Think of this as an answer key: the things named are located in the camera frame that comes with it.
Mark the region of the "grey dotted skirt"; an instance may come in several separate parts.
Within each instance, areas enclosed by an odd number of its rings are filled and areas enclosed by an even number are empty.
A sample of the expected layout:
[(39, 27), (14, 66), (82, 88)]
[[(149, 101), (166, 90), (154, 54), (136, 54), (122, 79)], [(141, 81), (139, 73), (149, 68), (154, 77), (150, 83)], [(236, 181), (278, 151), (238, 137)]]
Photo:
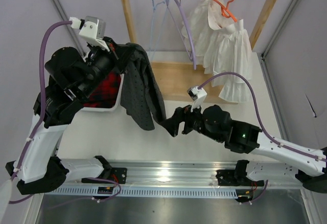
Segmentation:
[(114, 47), (119, 59), (127, 64), (120, 104), (141, 129), (154, 130), (154, 122), (161, 124), (166, 119), (166, 110), (148, 54), (135, 43), (115, 43)]

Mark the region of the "light blue wire hanger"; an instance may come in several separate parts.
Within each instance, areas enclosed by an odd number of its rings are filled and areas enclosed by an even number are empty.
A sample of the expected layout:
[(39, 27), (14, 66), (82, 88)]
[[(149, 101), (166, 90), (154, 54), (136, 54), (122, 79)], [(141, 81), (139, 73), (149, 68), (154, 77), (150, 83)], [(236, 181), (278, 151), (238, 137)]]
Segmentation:
[(160, 37), (162, 34), (162, 26), (163, 26), (163, 23), (165, 22), (165, 17), (166, 17), (166, 13), (165, 13), (163, 16), (161, 25), (159, 26), (159, 32), (158, 32), (157, 36), (155, 37), (155, 35), (154, 35), (154, 30), (156, 28), (155, 22), (156, 22), (157, 16), (159, 15), (159, 13), (157, 11), (161, 7), (161, 5), (166, 4), (166, 0), (163, 0), (163, 1), (157, 2), (157, 3), (155, 2), (155, 0), (151, 0), (151, 2), (152, 2), (152, 18), (151, 18), (151, 27), (150, 27), (149, 53), (150, 53), (150, 59), (152, 60), (154, 58), (156, 50), (158, 48), (159, 40), (160, 40)]

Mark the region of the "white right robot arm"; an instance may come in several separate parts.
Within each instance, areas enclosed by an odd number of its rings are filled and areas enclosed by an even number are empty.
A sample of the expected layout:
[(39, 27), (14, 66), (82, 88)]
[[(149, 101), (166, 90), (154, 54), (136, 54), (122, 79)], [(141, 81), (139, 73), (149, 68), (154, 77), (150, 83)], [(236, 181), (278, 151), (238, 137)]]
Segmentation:
[(326, 193), (325, 148), (307, 148), (265, 134), (258, 126), (233, 120), (230, 113), (218, 105), (205, 110), (192, 109), (190, 105), (178, 107), (162, 126), (175, 137), (180, 123), (184, 123), (184, 135), (196, 131), (232, 152), (262, 155), (279, 162), (276, 166), (260, 166), (239, 160), (233, 172), (234, 181), (239, 185), (248, 181), (299, 181), (307, 190)]

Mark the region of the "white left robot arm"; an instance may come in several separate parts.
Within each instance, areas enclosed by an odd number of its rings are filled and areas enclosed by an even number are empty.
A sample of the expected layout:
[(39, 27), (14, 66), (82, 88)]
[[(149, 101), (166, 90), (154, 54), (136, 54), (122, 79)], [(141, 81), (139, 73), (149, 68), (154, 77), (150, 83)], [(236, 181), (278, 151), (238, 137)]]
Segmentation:
[(105, 38), (105, 47), (92, 47), (83, 60), (73, 47), (58, 49), (45, 64), (49, 84), (34, 104), (36, 128), (24, 148), (24, 157), (6, 164), (12, 177), (18, 178), (22, 195), (51, 192), (73, 180), (99, 183), (111, 177), (111, 165), (102, 157), (89, 160), (62, 160), (54, 150), (75, 114), (111, 71), (124, 73), (134, 47)]

